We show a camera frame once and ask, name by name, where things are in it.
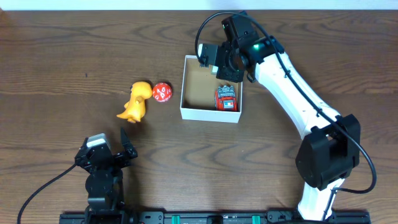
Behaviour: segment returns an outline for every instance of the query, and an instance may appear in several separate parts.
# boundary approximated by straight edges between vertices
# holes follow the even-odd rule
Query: table
[[[0,223],[15,223],[26,198],[63,172],[85,137],[106,133],[113,152],[126,129],[139,153],[124,170],[132,207],[186,210],[293,208],[303,180],[301,140],[268,91],[244,82],[238,124],[182,120],[183,60],[210,11],[3,12],[0,15]],[[398,17],[396,11],[253,11],[308,84],[362,126],[378,172],[374,191],[338,193],[334,208],[367,209],[374,223],[398,215]],[[201,41],[220,44],[221,18]],[[147,100],[141,123],[116,117],[129,86],[168,81],[168,103]],[[36,196],[23,223],[57,223],[87,206],[76,168]],[[360,165],[345,187],[370,184]]]

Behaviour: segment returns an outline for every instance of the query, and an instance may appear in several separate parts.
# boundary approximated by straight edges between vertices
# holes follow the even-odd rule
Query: ball
[[[166,102],[172,97],[172,88],[166,83],[158,83],[153,88],[152,95],[158,102]]]

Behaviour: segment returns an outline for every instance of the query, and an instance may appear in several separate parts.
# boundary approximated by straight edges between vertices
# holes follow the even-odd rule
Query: red toy
[[[238,111],[234,87],[218,87],[215,95],[216,109],[219,111]]]
[[[158,83],[152,91],[152,95],[158,102],[166,102],[172,97],[172,88],[166,83]]]

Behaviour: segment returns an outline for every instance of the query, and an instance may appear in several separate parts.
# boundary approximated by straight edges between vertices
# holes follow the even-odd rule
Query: green strip
[[[253,215],[251,217],[253,224],[261,224],[261,218],[259,215]]]
[[[172,224],[180,224],[180,216],[172,215]]]

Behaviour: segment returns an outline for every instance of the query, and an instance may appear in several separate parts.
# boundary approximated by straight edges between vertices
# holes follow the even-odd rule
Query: yellow toy
[[[116,115],[118,118],[127,119],[128,122],[140,122],[145,115],[145,102],[152,96],[152,88],[146,82],[136,82],[132,84],[130,101],[128,101],[123,113]]]

